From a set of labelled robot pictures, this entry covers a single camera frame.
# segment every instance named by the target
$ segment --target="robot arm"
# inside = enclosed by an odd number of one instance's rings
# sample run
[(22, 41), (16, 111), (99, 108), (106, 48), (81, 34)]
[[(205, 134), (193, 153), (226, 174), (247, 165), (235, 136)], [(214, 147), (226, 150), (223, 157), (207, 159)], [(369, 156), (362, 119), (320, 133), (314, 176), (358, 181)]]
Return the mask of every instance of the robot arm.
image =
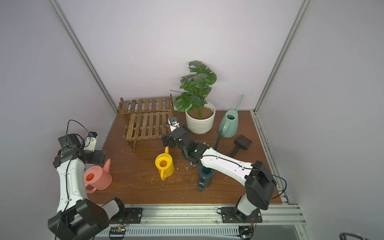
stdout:
[(205, 144), (194, 142), (188, 127), (179, 127), (176, 118), (169, 119), (168, 123), (172, 132), (162, 135), (164, 146), (177, 146), (183, 158), (191, 164), (201, 164), (220, 171), (245, 186), (246, 194), (235, 206), (233, 217), (244, 222), (255, 209), (268, 209), (276, 181), (268, 174), (269, 170), (264, 163), (256, 161), (252, 164), (223, 155)]
[(96, 141), (96, 132), (90, 132), (83, 144), (75, 134), (59, 138), (62, 149), (53, 165), (60, 177), (60, 201), (57, 214), (48, 220), (48, 228), (61, 240), (90, 239), (107, 228), (110, 221), (126, 217), (124, 204), (118, 198), (101, 207), (88, 200), (85, 164), (102, 164), (105, 158), (105, 151), (94, 149)]

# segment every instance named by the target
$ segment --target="wooden table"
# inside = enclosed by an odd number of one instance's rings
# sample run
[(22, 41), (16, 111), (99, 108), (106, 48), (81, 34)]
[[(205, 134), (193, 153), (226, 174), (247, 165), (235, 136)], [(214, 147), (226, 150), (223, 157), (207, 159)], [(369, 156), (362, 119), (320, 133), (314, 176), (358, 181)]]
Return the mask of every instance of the wooden table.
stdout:
[[(186, 123), (185, 113), (175, 112), (181, 124)], [(218, 125), (225, 111), (216, 111), (213, 128), (205, 134), (190, 132), (195, 142), (206, 142), (214, 147), (218, 137)], [(268, 168), (262, 144), (250, 111), (239, 111), (239, 128), (233, 138), (221, 138), (218, 152), (229, 155), (235, 148), (235, 138), (242, 134), (253, 141), (247, 151), (240, 149), (235, 159), (254, 163), (256, 160), (265, 163)], [(235, 204), (245, 194), (245, 187), (231, 177), (216, 171), (212, 183), (203, 192), (197, 190), (199, 174), (194, 167), (185, 161), (177, 147), (169, 150), (175, 165), (175, 172), (162, 181), (155, 166), (155, 158), (164, 152), (161, 139), (138, 141), (136, 152), (123, 139), (125, 122), (118, 114), (104, 144), (106, 159), (111, 159), (111, 185), (102, 191), (97, 190), (88, 197), (96, 204), (104, 204), (114, 197), (125, 204)], [(281, 204), (275, 198), (273, 204)]]

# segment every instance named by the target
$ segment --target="green watering can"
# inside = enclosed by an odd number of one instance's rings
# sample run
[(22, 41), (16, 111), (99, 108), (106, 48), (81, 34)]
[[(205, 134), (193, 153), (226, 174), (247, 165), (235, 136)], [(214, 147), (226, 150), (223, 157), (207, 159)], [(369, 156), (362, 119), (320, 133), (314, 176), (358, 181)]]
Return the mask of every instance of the green watering can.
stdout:
[(227, 111), (221, 120), (220, 125), (218, 126), (218, 132), (222, 131), (221, 134), (223, 137), (233, 137), (236, 135), (239, 126), (239, 116), (237, 111), (239, 110), (243, 97), (244, 95), (241, 95), (236, 109)]

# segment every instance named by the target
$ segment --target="mounting plate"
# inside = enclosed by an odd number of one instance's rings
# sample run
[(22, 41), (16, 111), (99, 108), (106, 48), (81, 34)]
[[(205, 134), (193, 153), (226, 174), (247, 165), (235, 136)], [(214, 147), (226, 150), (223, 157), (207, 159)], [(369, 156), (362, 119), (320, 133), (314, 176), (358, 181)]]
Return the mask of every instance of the mounting plate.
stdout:
[[(141, 207), (126, 207), (127, 211), (127, 220), (123, 222), (123, 224), (140, 224), (141, 223), (141, 215), (143, 212), (143, 208)], [(118, 220), (111, 221), (110, 224), (120, 224)]]
[(247, 216), (245, 219), (245, 222), (240, 222), (236, 217), (231, 217), (223, 214), (224, 212), (231, 213), (235, 209), (235, 207), (221, 207), (222, 214), (221, 219), (223, 220), (223, 223), (250, 223), (252, 222), (252, 218), (255, 218), (253, 220), (254, 223), (260, 223), (263, 222), (260, 209), (255, 209), (251, 215)]

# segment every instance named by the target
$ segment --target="green leaf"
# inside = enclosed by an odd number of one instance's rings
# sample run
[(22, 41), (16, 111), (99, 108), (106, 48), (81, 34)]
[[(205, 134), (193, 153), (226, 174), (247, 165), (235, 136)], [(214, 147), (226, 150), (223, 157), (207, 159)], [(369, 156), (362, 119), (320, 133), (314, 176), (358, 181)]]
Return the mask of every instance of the green leaf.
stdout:
[(206, 84), (205, 86), (197, 90), (197, 94), (200, 94), (200, 97), (202, 98), (206, 98), (208, 94), (211, 92), (211, 90), (212, 90), (212, 87)]
[(206, 73), (190, 74), (184, 76), (180, 79), (181, 86), (180, 88), (189, 88), (192, 85), (203, 86), (205, 84), (205, 79), (207, 78)]
[(189, 74), (187, 76), (181, 77), (181, 79), (180, 79), (180, 83), (181, 83), (180, 88), (189, 87), (189, 86), (187, 86), (187, 79), (192, 78), (195, 75), (196, 74)]
[(179, 112), (189, 112), (195, 108), (195, 105), (191, 104), (183, 95), (177, 96), (174, 104)]
[(182, 93), (181, 95), (184, 96), (191, 104), (201, 106), (202, 102), (204, 102), (203, 98), (198, 97), (193, 93)]
[(216, 74), (202, 61), (192, 61), (189, 62), (189, 71), (191, 73), (205, 73), (207, 77), (205, 78), (205, 83), (208, 85), (212, 85), (216, 82), (217, 76)]

